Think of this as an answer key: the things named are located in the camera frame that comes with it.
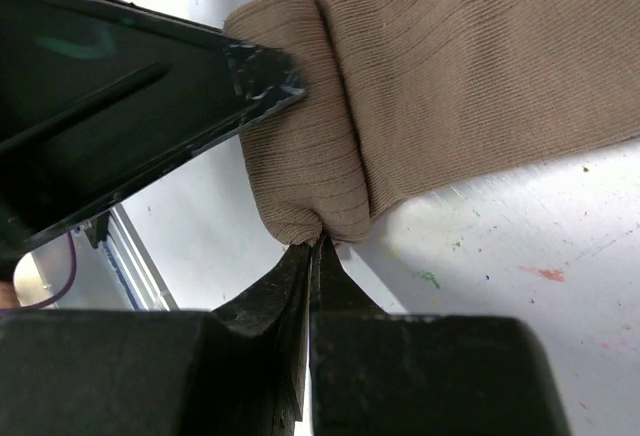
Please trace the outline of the tan sock with maroon cuff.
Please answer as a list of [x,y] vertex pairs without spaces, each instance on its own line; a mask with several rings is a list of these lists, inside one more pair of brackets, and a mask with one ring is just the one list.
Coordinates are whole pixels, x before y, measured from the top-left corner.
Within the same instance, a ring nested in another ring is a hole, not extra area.
[[285,245],[358,243],[410,197],[639,134],[639,0],[254,0],[224,30],[307,79],[240,137]]

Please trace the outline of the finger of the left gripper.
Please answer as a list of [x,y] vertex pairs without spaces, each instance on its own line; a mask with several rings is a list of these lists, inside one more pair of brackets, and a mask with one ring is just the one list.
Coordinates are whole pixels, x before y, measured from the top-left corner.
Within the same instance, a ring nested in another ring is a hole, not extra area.
[[1,255],[301,100],[287,53],[121,0],[1,0]]

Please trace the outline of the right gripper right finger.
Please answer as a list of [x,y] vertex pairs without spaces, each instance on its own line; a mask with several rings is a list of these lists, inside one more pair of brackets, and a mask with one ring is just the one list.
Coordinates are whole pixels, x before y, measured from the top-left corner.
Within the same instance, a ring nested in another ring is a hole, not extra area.
[[566,435],[546,353],[500,316],[385,312],[322,235],[310,264],[318,435]]

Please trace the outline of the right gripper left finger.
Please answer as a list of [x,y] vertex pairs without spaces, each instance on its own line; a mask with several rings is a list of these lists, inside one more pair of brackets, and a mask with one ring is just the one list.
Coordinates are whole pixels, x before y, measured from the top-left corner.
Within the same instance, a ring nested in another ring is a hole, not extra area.
[[308,245],[211,312],[1,319],[5,435],[290,435],[305,387]]

